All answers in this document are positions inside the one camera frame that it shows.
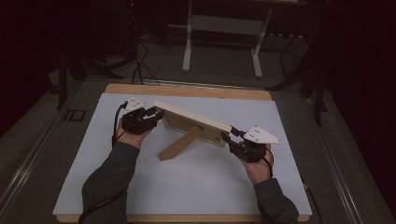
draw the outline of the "dark gray sleeve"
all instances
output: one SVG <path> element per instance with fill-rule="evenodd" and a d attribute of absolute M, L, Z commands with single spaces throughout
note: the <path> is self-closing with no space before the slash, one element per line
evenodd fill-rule
<path fill-rule="evenodd" d="M 85 181 L 82 187 L 83 210 L 91 208 L 111 196 L 127 189 L 132 177 L 139 149 L 117 142 L 108 158 Z M 124 194 L 116 201 L 109 203 L 89 214 L 87 223 L 127 223 L 126 199 Z"/>
<path fill-rule="evenodd" d="M 275 178 L 253 185 L 262 223 L 298 223 L 298 210 Z"/>

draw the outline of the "white table leg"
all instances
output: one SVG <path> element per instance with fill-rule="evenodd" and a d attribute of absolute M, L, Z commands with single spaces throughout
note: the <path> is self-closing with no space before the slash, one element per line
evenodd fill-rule
<path fill-rule="evenodd" d="M 190 62 L 191 62 L 191 16 L 192 16 L 192 1 L 189 1 L 189 17 L 187 18 L 187 43 L 186 49 L 184 50 L 184 59 L 183 59 L 183 72 L 190 71 Z"/>
<path fill-rule="evenodd" d="M 259 51 L 262 47 L 262 40 L 264 39 L 265 32 L 267 31 L 268 22 L 271 18 L 273 9 L 270 7 L 268 8 L 267 14 L 265 15 L 265 21 L 262 22 L 262 28 L 259 34 L 259 40 L 257 42 L 256 48 L 251 50 L 251 59 L 253 61 L 254 73 L 257 78 L 262 78 L 262 67 L 260 65 L 259 60 Z"/>

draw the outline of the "person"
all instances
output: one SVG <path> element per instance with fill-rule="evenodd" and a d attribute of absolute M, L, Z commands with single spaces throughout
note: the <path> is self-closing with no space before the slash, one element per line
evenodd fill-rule
<path fill-rule="evenodd" d="M 119 125 L 116 132 L 118 139 L 109 156 L 83 185 L 81 193 L 84 213 L 78 223 L 128 223 L 126 190 L 134 176 L 142 143 L 150 132 L 135 135 L 125 132 Z M 270 153 L 265 157 L 272 161 Z M 297 208 L 282 193 L 277 180 L 270 178 L 268 164 L 263 160 L 255 163 L 241 162 L 253 184 L 262 223 L 297 223 Z"/>

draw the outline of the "white board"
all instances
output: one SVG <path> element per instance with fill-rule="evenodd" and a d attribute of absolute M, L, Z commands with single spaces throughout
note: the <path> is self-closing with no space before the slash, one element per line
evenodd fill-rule
<path fill-rule="evenodd" d="M 273 144 L 274 177 L 300 215 L 312 215 L 290 145 L 273 101 L 103 93 L 78 154 L 60 192 L 54 215 L 82 213 L 81 188 L 111 150 L 114 117 L 131 96 L 147 104 L 161 101 L 230 124 L 241 131 L 254 126 L 278 137 Z M 128 193 L 128 215 L 258 215 L 254 190 L 243 164 L 229 152 L 196 140 L 170 161 L 159 161 L 164 147 L 183 133 L 162 122 L 146 138 Z"/>

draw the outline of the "hand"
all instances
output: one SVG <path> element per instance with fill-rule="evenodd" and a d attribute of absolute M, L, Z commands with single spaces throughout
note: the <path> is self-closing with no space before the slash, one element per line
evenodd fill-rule
<path fill-rule="evenodd" d="M 271 163 L 273 162 L 272 155 L 269 152 L 265 154 L 265 159 Z M 270 178 L 270 167 L 264 160 L 253 163 L 248 163 L 241 159 L 239 160 L 245 165 L 247 176 L 253 184 L 261 183 L 262 181 Z"/>
<path fill-rule="evenodd" d="M 116 131 L 116 139 L 118 142 L 123 142 L 134 147 L 140 148 L 142 146 L 143 140 L 151 132 L 151 130 L 141 133 L 139 135 L 126 132 L 121 128 L 122 119 L 119 121 L 119 127 Z"/>

